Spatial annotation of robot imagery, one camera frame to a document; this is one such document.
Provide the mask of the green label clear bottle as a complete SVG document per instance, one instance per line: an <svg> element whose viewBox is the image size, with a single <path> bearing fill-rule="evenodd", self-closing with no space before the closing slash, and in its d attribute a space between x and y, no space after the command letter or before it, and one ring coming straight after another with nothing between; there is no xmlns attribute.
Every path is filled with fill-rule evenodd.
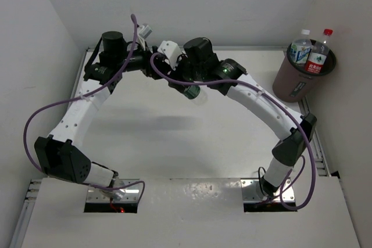
<svg viewBox="0 0 372 248"><path fill-rule="evenodd" d="M208 101L207 93L197 85L186 87L183 95L196 105L204 105Z"/></svg>

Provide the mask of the blue label clear bottle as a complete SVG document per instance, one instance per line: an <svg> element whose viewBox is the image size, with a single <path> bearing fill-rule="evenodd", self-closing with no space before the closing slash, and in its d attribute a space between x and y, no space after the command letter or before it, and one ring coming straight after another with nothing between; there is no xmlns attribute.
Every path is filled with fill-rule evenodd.
<svg viewBox="0 0 372 248"><path fill-rule="evenodd" d="M301 36L293 40L290 49L290 58L299 67L304 67L312 50L312 42L309 38L310 31L302 30Z"/></svg>

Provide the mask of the red cap labelled bottle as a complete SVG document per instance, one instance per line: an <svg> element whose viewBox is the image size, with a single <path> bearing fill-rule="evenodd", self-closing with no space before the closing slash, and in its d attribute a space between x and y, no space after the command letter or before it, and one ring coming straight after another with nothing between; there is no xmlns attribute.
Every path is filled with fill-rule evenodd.
<svg viewBox="0 0 372 248"><path fill-rule="evenodd" d="M321 39L316 41L316 43L313 45L312 50L307 58L305 71L308 73L320 74L330 51L328 44L332 34L333 30L331 29L325 29L323 31Z"/></svg>

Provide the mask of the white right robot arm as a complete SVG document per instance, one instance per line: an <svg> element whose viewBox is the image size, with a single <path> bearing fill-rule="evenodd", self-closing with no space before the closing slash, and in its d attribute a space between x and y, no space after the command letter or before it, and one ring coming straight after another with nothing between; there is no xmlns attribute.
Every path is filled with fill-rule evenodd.
<svg viewBox="0 0 372 248"><path fill-rule="evenodd" d="M158 52L169 65L166 76L173 87L181 92L190 90L189 96L196 98L200 87L207 86L239 103L272 129L278 143L269 167L258 179L256 192L261 199L273 199L284 189L284 182L304 150L310 149L316 117L287 109L237 61L219 59L207 38L187 42L183 51L175 42L164 41Z"/></svg>

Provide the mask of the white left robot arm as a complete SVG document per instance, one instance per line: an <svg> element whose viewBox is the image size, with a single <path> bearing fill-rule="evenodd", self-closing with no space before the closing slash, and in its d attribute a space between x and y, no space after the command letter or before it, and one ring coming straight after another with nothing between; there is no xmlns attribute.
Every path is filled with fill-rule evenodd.
<svg viewBox="0 0 372 248"><path fill-rule="evenodd" d="M115 187L118 173L91 161L81 147L95 115L115 90L123 72L148 69L151 52L146 38L151 32L148 26L139 26L130 42L118 31L101 35L65 115L48 136L38 137L34 144L44 174L108 190Z"/></svg>

